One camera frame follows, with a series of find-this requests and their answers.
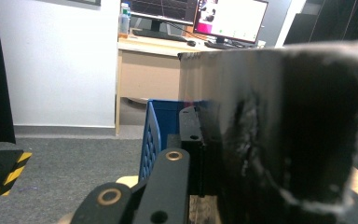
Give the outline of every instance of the computer monitor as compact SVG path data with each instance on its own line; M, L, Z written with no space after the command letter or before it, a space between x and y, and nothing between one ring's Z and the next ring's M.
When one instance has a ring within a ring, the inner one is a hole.
M193 32L254 44L266 14L268 2L259 0L200 0Z
M123 0L123 2L130 4L132 16L152 21L149 30L136 31L134 34L158 37L166 35L159 31L163 22L192 26L198 0Z

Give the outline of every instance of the wall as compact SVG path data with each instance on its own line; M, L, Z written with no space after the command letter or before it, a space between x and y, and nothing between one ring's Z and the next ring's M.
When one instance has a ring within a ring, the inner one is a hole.
M268 7L257 40L266 41L267 47L274 47L292 2L297 0L267 0Z
M15 125L114 127L118 8L0 0Z

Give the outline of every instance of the blue plastic crate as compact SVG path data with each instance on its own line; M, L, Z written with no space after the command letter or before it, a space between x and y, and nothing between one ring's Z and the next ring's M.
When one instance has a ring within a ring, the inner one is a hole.
M179 133L179 111L183 102L149 100L146 108L139 181L150 176L159 152L167 148L168 134Z

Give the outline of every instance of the black metal bracket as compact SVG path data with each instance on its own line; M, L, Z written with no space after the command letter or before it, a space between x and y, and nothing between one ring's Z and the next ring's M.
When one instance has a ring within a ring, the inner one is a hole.
M107 183L94 189L71 224L187 223L190 156L180 148L158 154L148 179L131 189Z
M205 195L204 188L204 151L200 120L195 106L189 106L179 112L179 130L181 148L190 154L190 185L192 195Z

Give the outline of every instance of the cable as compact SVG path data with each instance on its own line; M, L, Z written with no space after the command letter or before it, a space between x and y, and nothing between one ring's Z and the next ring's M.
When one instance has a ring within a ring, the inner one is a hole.
M182 27L177 26L177 25L175 25L175 24L173 24L173 23L166 22L166 21L164 21L164 23L166 23L166 24L168 24L168 25L170 25L170 26L173 26L173 27L175 27L176 29L179 29L179 30L181 30L181 31L185 31L186 33L188 33L189 35L192 35L192 36L196 37L197 39L204 40L202 37L200 37L200 35L194 35L193 33L190 33L189 31L184 30Z
M230 40L230 45L237 47L239 49L245 49L246 46L244 46L242 43L238 42L238 41L234 41L234 40Z

